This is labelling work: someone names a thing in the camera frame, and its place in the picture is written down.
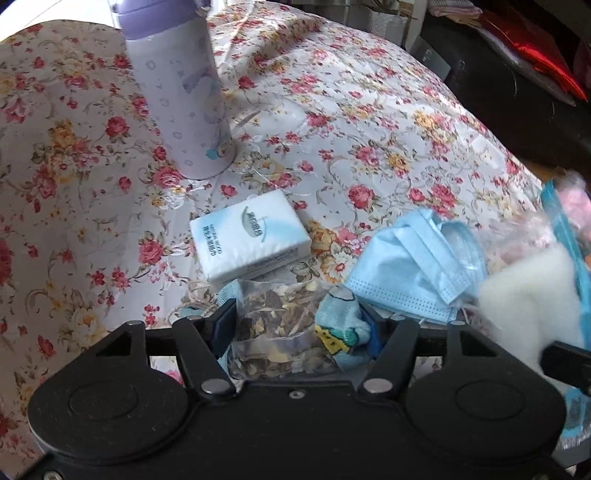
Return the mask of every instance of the black furniture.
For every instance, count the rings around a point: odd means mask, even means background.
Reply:
[[[536,15],[544,16],[539,8],[534,10]],[[545,24],[540,26],[551,30]],[[568,36],[568,32],[562,36],[549,33],[557,42],[558,37],[562,40]],[[428,14],[421,36],[451,65],[446,85],[519,159],[572,168],[591,179],[588,103],[578,100],[572,107],[555,100],[508,67],[470,27]],[[566,53],[561,50],[570,64],[572,48],[566,48]]]
[[[422,329],[362,310],[384,347],[357,389],[270,380],[236,392],[215,361],[234,300],[170,329],[128,322],[34,393],[47,454],[21,480],[571,478],[550,458],[564,402],[537,373],[464,322]],[[176,356],[184,388],[150,368],[153,355]],[[439,355],[442,369],[410,384],[416,357]],[[587,352],[555,343],[544,364],[589,385]]]

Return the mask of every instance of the floral bedsheet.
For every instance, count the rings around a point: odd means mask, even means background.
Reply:
[[[428,206],[475,228],[539,185],[429,70],[380,38],[278,4],[210,21],[239,154],[208,181],[174,168],[104,25],[52,21],[0,46],[0,469],[39,456],[27,402],[127,320],[207,307],[189,220],[283,189],[313,256],[268,275],[346,278],[372,234]],[[158,365],[177,375],[172,364]]]

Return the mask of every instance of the plastic bag of dried herbs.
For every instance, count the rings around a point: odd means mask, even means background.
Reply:
[[[316,335],[314,316],[333,285],[239,281],[236,336],[228,353],[234,378],[326,375],[338,371]]]

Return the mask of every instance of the clear plastic bag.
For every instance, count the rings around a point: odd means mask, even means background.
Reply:
[[[581,175],[569,171],[554,182],[556,195],[575,234],[582,257],[591,270],[591,199]]]
[[[338,371],[314,323],[318,305],[333,285],[320,280],[239,282],[236,336],[228,353],[231,376],[253,380]]]
[[[550,219],[544,212],[523,212],[475,233],[489,274],[554,245]]]

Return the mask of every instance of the blue surgical mask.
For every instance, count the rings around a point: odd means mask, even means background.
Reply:
[[[419,209],[374,235],[345,286],[378,307],[447,323],[485,277],[468,227]]]

